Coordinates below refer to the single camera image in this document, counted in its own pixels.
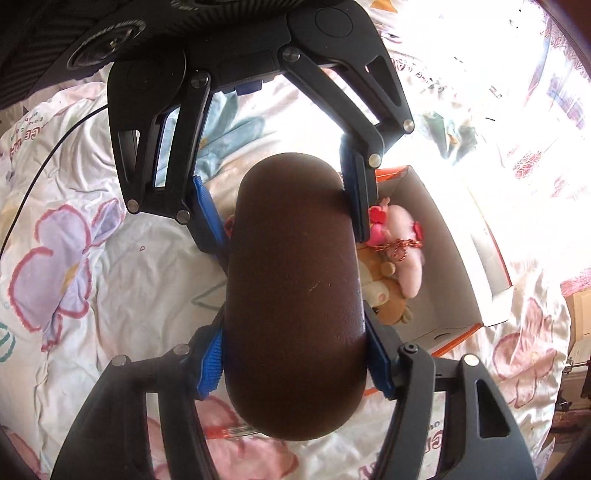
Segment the brown plush toy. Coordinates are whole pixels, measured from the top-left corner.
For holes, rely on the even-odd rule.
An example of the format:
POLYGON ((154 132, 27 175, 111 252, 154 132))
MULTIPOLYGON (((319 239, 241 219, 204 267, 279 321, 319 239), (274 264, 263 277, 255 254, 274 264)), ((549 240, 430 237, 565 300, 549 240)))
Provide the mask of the brown plush toy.
POLYGON ((396 265, 382 252, 365 244, 356 246, 363 299, 384 325, 407 324, 413 314, 396 278, 396 265))

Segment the orange shoe box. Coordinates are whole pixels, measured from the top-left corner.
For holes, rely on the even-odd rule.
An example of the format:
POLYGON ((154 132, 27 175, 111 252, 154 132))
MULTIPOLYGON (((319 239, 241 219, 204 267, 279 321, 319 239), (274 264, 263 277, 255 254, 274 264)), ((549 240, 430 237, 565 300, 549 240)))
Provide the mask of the orange shoe box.
POLYGON ((449 175, 411 166, 382 169, 377 180, 379 196, 408 210, 424 233, 422 286, 407 298, 413 320, 386 326, 441 357, 478 330, 506 322, 514 287, 471 196, 449 175))

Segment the pink plush toy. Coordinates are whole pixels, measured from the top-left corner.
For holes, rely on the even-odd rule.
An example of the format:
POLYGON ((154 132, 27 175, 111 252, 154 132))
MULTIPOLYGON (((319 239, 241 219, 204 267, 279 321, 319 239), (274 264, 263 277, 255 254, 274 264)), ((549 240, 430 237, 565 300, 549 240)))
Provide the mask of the pink plush toy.
POLYGON ((415 298, 423 279, 424 233, 421 224, 388 197, 370 207, 370 237, 367 246, 382 252, 394 264, 402 293, 415 298))

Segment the floral white bed sheet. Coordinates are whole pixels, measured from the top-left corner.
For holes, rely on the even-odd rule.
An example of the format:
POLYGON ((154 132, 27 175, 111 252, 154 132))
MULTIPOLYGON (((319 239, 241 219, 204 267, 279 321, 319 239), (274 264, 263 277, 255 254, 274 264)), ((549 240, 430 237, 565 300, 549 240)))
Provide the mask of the floral white bed sheet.
MULTIPOLYGON (((569 301, 590 290, 590 5, 355 2, 412 114, 376 179, 407 166, 452 177, 488 224, 514 287, 506 322, 437 358, 481 360, 536 479, 569 362, 569 301)), ((3 478, 54 479, 69 430, 113 358, 160 357, 217 314, 224 320, 228 269, 185 226, 127 210, 108 114, 115 63, 183 57, 188 74, 211 76, 194 174, 221 216, 228 263, 239 186, 260 161, 313 156, 339 173, 346 193, 344 132, 281 70, 286 14, 206 37, 153 36, 89 77, 1 107, 3 478)), ((366 386, 345 424, 303 441, 205 438, 216 479, 374 479, 396 404, 374 386, 367 347, 366 332, 366 386)), ((157 395, 146 402, 152 479, 173 479, 157 395)), ((445 403, 435 393, 417 479, 438 479, 445 403)), ((202 429, 249 425, 229 400, 223 353, 217 388, 195 408, 202 429)))

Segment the brown glasses case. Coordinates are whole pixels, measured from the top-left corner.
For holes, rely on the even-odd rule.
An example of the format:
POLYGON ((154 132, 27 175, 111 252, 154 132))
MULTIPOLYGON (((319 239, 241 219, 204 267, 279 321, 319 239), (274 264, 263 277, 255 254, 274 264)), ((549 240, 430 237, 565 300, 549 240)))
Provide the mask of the brown glasses case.
POLYGON ((337 430, 366 386, 356 241, 339 173, 310 155, 274 155, 238 190, 222 333, 231 404, 267 436, 337 430))

